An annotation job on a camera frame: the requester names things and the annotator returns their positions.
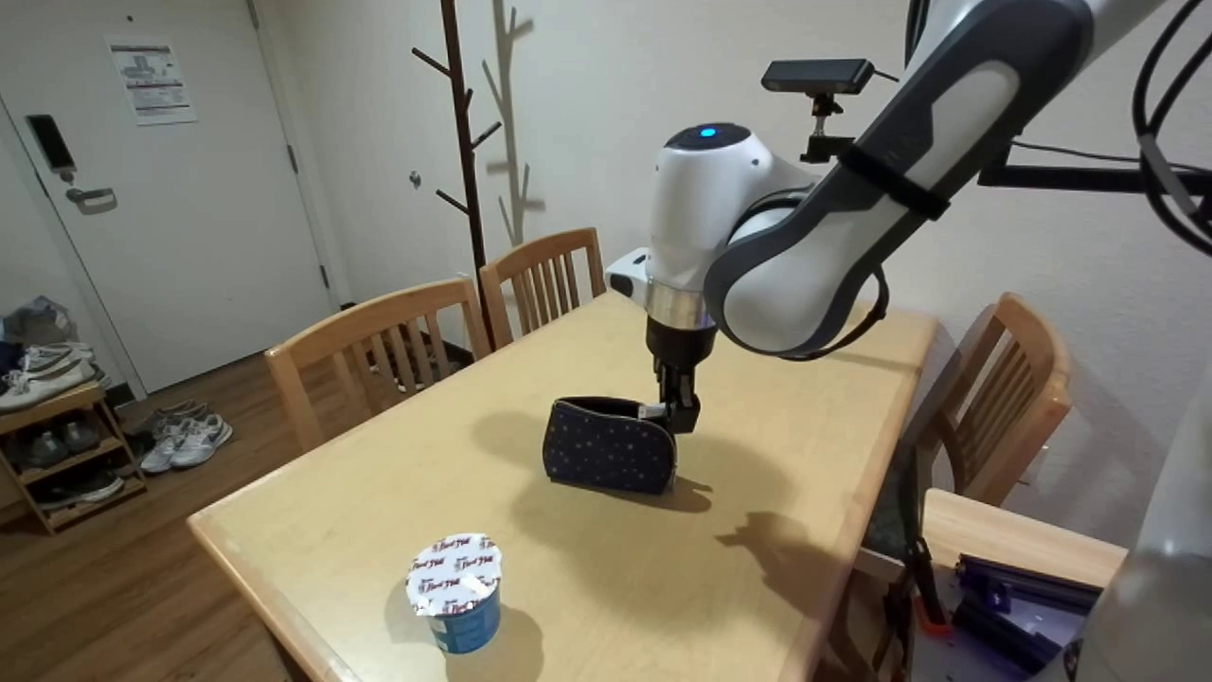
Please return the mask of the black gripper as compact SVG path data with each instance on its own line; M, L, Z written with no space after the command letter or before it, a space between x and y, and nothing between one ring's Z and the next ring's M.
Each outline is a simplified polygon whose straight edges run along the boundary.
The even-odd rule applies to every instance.
M715 344L713 330L679 330L664 324L649 324L649 351L654 364L658 401L639 401L639 422L654 422L664 430L674 430L683 407L683 431L697 430L700 399L692 389L697 366L710 359Z

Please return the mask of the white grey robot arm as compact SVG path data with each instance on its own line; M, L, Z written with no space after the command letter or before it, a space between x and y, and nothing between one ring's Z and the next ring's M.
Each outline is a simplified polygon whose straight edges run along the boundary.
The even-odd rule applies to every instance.
M697 426L697 364L719 339L785 359L870 330L860 289L1091 62L1164 0L918 0L913 48L876 120L812 175L736 120L674 134L654 159L653 238L609 265L649 310L658 399Z

